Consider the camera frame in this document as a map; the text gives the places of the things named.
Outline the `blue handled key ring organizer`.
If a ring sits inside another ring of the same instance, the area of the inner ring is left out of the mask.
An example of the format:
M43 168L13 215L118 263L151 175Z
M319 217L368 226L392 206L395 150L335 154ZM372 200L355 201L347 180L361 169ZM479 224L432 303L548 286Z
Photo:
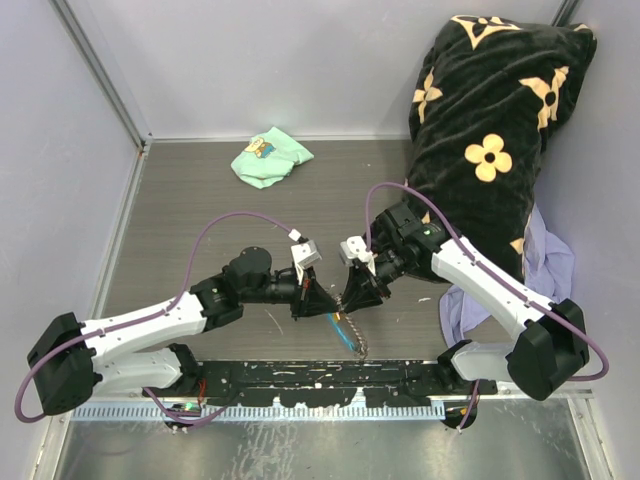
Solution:
M334 314L336 312L328 315L328 320L334 332L356 358L365 360L369 354L369 347L363 331L349 314L342 311L341 295L336 294L333 297L336 300L336 312L344 315L344 320L339 323L334 321Z

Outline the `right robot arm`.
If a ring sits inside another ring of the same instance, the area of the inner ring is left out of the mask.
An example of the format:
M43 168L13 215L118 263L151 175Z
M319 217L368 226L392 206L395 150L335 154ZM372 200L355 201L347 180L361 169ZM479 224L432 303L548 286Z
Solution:
M534 400L547 399L588 364L584 315L570 299L555 303L498 268L439 220L421 220L404 203L384 210L367 236L340 245L349 277L342 312L378 306L389 286L414 274L448 281L470 295L509 334L508 343L460 340L437 359L440 385L459 394L473 381L511 382Z

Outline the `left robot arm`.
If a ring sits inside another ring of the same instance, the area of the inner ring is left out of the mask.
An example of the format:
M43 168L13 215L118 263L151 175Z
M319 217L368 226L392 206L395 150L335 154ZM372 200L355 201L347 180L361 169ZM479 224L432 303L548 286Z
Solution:
M336 312L312 267L318 253L310 243L291 251L291 267L274 270L267 250L247 247L219 274L127 314L55 317L27 356L44 415L69 412L97 393L149 387L191 395L200 384L198 364L174 339L224 327L242 317L245 304L286 304L294 319Z

